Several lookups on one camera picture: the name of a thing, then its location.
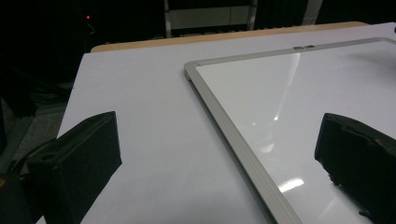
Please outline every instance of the wooden table edge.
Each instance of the wooden table edge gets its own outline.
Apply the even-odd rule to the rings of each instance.
[[[150,48],[150,47],[177,45],[177,44],[190,44],[197,42],[236,39],[243,37],[260,36],[260,35],[280,35],[280,34],[290,34],[290,33],[299,33],[299,32],[333,30],[333,29],[342,29],[342,28],[358,27],[365,25],[368,24],[360,21],[346,21],[346,22],[337,22],[337,23],[320,24],[320,25],[294,26],[287,28],[244,31],[244,32],[224,33],[224,34],[215,34],[215,35],[195,35],[195,36],[187,36],[187,37],[175,37],[175,38],[145,40],[145,41],[118,43],[118,44],[99,45],[92,48],[91,52],[102,52],[102,51],[119,50],[119,49]]]

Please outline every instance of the dark background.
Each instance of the dark background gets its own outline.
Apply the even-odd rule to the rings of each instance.
[[[307,2],[259,0],[254,28],[301,25]],[[323,0],[317,22],[395,21],[393,2]],[[249,4],[248,0],[169,0],[171,10]],[[82,55],[94,46],[165,37],[163,12],[163,0],[5,0],[0,7],[0,64],[17,66],[44,82],[72,81]],[[173,34],[244,29],[223,26]],[[2,74],[11,76],[7,71]]]

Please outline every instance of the whiteboard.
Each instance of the whiteboard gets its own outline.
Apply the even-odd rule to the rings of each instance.
[[[185,68],[279,223],[371,223],[314,151],[324,113],[396,137],[394,41],[304,46]]]

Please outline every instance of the table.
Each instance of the table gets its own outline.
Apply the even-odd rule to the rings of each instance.
[[[339,25],[322,27],[343,27]],[[377,35],[394,38],[393,23],[344,25],[349,28],[314,26],[274,30],[283,35],[258,31],[108,45],[84,55],[59,135],[85,118],[115,110],[123,165],[82,223],[270,223],[184,77],[183,65]],[[295,29],[311,32],[291,34]],[[227,40],[197,42],[222,37]]]

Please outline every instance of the white surface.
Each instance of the white surface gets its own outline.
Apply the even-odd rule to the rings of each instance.
[[[396,45],[381,41],[197,67],[304,224],[371,223],[314,160],[324,113],[396,138]]]
[[[84,55],[59,135],[90,116],[115,110],[123,165],[82,223],[264,223],[184,78],[184,63],[393,37],[393,27],[390,23]]]

